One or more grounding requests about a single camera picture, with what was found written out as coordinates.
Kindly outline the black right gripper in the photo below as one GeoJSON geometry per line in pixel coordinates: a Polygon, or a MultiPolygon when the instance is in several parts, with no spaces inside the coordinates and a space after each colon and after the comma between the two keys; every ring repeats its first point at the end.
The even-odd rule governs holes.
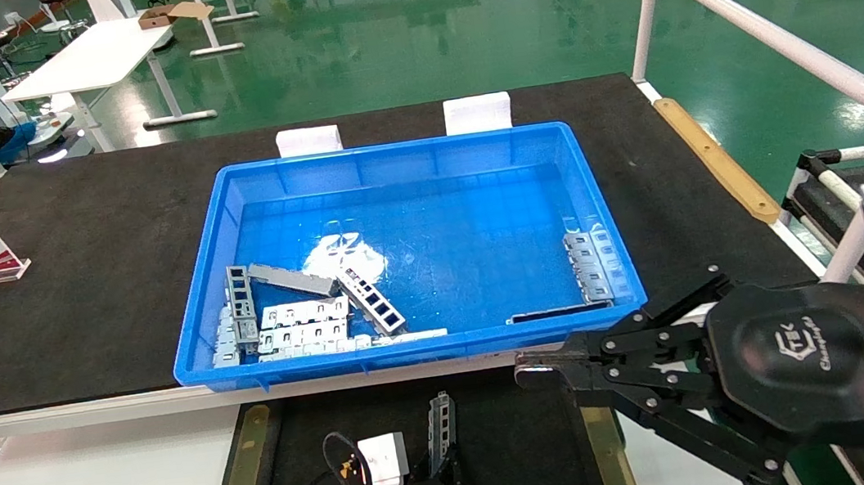
{"type": "Polygon", "coordinates": [[[735,289],[729,276],[710,272],[603,330],[573,331],[558,350],[518,353],[515,379],[688,361],[705,352],[707,339],[721,390],[743,411],[797,444],[864,447],[860,285],[735,289]],[[704,323],[689,318],[701,306],[711,308],[707,334],[704,323]]]}

